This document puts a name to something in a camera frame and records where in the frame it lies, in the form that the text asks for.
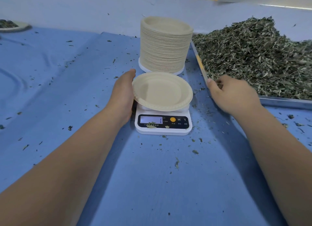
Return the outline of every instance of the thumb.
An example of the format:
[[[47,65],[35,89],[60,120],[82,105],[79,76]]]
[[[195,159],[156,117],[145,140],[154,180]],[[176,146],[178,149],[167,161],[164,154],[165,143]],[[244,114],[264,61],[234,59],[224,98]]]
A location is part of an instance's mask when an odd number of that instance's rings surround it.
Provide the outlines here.
[[[220,88],[218,87],[216,82],[211,78],[209,78],[207,80],[207,86],[209,88],[209,91],[210,91],[213,99],[215,99],[220,94],[220,92],[222,92],[222,90],[220,90]]]

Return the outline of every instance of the person's right hand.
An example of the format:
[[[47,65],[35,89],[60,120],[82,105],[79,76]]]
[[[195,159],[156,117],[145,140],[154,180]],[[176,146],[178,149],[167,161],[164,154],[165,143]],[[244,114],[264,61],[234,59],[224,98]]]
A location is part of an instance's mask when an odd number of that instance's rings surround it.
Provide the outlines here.
[[[246,81],[223,75],[217,80],[222,83],[220,89],[216,82],[208,79],[207,85],[216,104],[233,117],[261,108],[257,92]]]

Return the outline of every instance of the kitchen scale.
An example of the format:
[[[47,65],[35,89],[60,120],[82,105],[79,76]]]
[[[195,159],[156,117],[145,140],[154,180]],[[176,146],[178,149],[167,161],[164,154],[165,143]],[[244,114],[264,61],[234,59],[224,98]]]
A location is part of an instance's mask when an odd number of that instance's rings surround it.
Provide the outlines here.
[[[140,134],[185,136],[192,127],[189,104],[176,111],[156,111],[137,105],[135,128]]]

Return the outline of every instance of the tray rim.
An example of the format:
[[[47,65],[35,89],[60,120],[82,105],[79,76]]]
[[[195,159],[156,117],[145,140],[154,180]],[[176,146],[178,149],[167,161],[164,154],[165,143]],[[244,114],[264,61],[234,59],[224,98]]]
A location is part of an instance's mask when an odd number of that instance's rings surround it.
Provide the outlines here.
[[[207,85],[208,77],[207,77],[205,68],[201,62],[201,59],[199,57],[199,54],[197,53],[193,40],[191,40],[191,46],[195,54],[197,63],[199,65],[201,74],[205,80],[205,84]],[[259,96],[259,99],[263,106],[312,110],[312,101],[310,100],[298,100],[298,99],[280,98],[280,97],[273,97],[273,96]]]

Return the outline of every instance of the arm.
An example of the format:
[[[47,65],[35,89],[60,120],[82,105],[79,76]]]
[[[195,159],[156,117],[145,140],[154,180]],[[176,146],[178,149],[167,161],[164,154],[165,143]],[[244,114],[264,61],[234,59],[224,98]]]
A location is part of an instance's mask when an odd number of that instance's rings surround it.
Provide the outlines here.
[[[312,222],[312,153],[261,104],[245,81],[222,76],[209,79],[217,105],[244,130],[273,196],[290,226]]]
[[[76,225],[119,129],[129,120],[135,70],[107,106],[0,194],[2,226]]]

